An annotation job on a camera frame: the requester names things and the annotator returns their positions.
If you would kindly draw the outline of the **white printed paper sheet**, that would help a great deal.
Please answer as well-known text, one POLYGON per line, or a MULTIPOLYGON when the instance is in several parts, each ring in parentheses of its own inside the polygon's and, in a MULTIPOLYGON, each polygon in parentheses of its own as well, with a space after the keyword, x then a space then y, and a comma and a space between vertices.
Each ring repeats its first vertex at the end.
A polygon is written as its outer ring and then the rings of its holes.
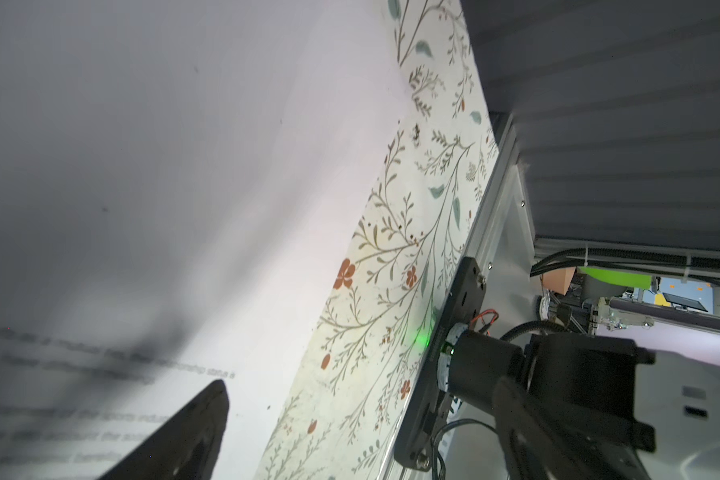
POLYGON ((383 1, 0 1, 0 479, 211 381, 257 470, 407 111, 383 1))

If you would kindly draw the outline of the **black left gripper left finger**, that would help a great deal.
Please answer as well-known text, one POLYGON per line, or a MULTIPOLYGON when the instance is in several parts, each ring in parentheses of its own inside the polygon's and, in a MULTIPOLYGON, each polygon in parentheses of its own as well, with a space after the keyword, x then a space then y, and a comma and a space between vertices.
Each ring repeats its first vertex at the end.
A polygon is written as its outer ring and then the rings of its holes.
POLYGON ((226 429, 229 398, 214 380, 101 480, 207 480, 226 429))

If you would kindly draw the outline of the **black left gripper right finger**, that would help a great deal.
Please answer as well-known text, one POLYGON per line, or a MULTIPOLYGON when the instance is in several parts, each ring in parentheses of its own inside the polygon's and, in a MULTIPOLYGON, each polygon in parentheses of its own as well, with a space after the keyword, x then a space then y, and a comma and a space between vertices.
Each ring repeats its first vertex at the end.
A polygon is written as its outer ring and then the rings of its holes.
POLYGON ((496 432, 512 479, 647 479, 634 447, 563 423, 516 382, 493 393, 496 432))

